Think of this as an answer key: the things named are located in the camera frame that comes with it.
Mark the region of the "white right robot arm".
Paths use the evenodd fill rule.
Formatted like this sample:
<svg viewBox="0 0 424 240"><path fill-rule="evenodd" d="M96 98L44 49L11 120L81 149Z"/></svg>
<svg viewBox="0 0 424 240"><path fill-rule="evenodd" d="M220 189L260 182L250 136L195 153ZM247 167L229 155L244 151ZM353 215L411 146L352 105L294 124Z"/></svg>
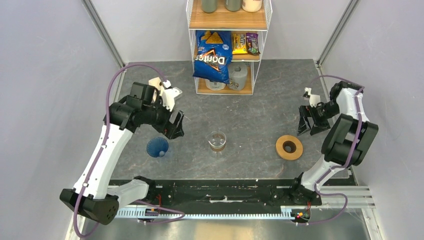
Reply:
<svg viewBox="0 0 424 240"><path fill-rule="evenodd" d="M311 136L328 131L321 156L312 168L294 179L288 191L289 200L300 205L318 197L321 185L336 173L359 165L371 147L379 127L366 116L362 104L364 87L341 80L330 90L329 101L304 89L308 105L299 107L297 134Z"/></svg>

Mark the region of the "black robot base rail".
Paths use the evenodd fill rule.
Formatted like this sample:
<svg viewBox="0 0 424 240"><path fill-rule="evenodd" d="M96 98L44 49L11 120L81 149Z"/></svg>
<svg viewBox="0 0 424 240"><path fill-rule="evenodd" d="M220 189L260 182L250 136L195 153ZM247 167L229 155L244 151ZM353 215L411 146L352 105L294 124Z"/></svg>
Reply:
<svg viewBox="0 0 424 240"><path fill-rule="evenodd" d="M322 199L297 179L166 179L155 180L145 198L131 203L162 207L162 216L271 217L283 207L321 206Z"/></svg>

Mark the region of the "glass carafe with wooden band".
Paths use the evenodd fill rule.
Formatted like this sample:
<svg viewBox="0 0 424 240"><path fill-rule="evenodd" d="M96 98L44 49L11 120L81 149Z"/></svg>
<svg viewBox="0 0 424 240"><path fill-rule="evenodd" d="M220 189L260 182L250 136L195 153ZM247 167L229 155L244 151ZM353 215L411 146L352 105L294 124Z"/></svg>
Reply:
<svg viewBox="0 0 424 240"><path fill-rule="evenodd" d="M206 140L214 153L222 152L227 143L227 137L222 131L211 132L207 135Z"/></svg>

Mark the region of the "wooden ring dripper stand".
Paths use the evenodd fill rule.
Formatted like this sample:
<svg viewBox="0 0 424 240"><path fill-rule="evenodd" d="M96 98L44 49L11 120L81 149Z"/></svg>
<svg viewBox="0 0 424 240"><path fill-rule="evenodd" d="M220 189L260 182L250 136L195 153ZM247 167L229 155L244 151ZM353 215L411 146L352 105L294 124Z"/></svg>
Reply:
<svg viewBox="0 0 424 240"><path fill-rule="evenodd" d="M287 161L299 159L304 152L301 141L292 135L283 135L279 137L276 141L275 149L277 154Z"/></svg>

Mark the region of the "cream paper coffee filters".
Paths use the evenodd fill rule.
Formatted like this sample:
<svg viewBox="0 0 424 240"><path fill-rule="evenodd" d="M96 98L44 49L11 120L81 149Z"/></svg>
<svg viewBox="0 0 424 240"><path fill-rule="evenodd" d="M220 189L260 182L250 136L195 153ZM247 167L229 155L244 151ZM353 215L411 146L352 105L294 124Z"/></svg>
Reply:
<svg viewBox="0 0 424 240"><path fill-rule="evenodd" d="M152 96L152 102L154 103L157 100L158 96L161 97L163 95L164 88L162 85L162 80L160 77L152 78L148 81L148 85L155 88L155 90L153 90Z"/></svg>

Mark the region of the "blue plastic coffee dripper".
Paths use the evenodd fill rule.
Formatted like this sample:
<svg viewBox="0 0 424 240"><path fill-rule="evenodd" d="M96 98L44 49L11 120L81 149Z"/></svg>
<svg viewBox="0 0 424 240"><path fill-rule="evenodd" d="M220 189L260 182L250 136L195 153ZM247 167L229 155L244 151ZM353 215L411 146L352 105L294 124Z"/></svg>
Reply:
<svg viewBox="0 0 424 240"><path fill-rule="evenodd" d="M151 139L146 145L147 154L153 158L163 157L168 150L169 143L163 137L155 137Z"/></svg>

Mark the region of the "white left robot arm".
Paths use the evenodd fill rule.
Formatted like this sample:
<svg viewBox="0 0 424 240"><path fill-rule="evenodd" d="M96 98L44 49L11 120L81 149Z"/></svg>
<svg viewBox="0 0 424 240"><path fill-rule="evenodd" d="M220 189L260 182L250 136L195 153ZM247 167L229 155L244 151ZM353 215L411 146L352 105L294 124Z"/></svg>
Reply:
<svg viewBox="0 0 424 240"><path fill-rule="evenodd" d="M136 176L113 189L108 189L109 183L122 151L140 126L150 125L169 140L184 136L184 113L175 109L181 95L169 81L159 86L134 82L128 95L107 108L89 163L73 188L64 188L59 199L75 214L102 225L137 200L152 204L157 198L152 179Z"/></svg>

